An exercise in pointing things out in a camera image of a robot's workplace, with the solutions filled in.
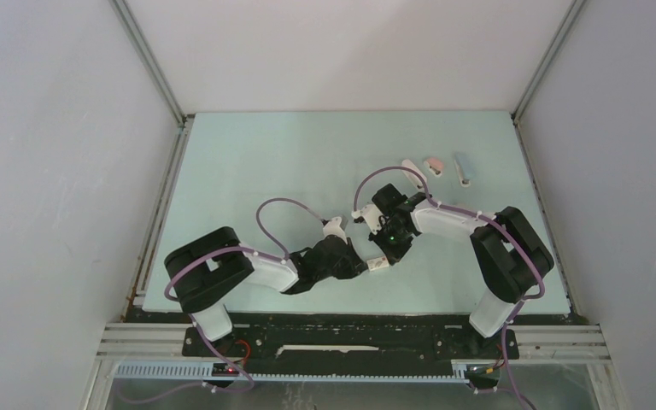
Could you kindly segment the white staple box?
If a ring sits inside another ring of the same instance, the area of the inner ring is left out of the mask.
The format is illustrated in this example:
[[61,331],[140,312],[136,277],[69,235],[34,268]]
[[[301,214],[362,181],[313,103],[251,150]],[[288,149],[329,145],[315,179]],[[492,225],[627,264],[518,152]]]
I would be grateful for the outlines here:
[[370,272],[375,272],[390,267],[386,257],[377,257],[366,261],[367,268]]

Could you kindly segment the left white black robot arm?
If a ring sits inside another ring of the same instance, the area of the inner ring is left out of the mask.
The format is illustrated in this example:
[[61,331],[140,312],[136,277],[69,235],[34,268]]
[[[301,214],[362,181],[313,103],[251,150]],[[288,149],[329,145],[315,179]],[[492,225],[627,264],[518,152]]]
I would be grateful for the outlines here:
[[278,257],[244,246],[234,229],[224,226],[174,250],[164,266],[170,278],[165,298],[190,315],[203,345],[219,356],[236,344],[223,299],[238,285],[297,295],[328,278],[353,279],[368,270],[351,239],[333,228],[313,247]]

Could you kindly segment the long white stapler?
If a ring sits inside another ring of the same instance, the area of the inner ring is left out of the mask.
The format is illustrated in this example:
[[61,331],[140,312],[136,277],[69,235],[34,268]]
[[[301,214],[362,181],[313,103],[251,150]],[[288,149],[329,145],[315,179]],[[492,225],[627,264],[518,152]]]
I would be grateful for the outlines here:
[[421,173],[415,163],[409,159],[404,159],[401,162],[401,166],[403,167],[402,172],[412,183],[414,188],[418,191],[425,192],[426,177]]

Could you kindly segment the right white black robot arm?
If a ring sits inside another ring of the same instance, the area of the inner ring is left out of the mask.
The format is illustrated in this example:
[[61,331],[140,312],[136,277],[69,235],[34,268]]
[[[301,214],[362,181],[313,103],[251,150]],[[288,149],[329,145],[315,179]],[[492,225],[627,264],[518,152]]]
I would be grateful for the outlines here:
[[464,349],[475,357],[484,357],[495,348],[496,334],[517,305],[554,268],[547,246],[515,207],[482,214],[443,205],[423,191],[406,196],[387,184],[352,215],[367,224],[370,241],[390,265],[399,262],[422,234],[468,239],[486,286],[470,313],[471,327],[462,335]]

